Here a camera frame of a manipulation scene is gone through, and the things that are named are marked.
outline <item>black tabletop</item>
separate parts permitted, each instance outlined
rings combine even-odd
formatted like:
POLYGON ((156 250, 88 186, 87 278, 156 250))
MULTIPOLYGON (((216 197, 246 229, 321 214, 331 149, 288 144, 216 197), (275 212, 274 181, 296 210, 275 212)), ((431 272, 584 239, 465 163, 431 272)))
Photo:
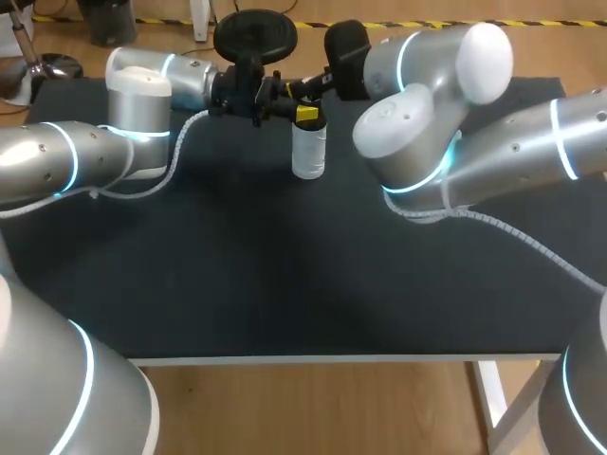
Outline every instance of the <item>black tabletop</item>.
MULTIPOLYGON (((562 95, 514 80, 463 131, 562 95)), ((103 81, 49 82, 29 122, 106 122, 103 81)), ((174 181, 137 201, 78 195, 2 222, 24 283, 128 357, 556 353, 599 297, 470 220, 391 213, 351 138, 368 102, 327 97, 326 171, 290 171, 291 126, 208 118, 174 181)), ((186 118, 173 112, 175 139, 186 118)), ((476 207, 607 282, 607 183, 476 207)))

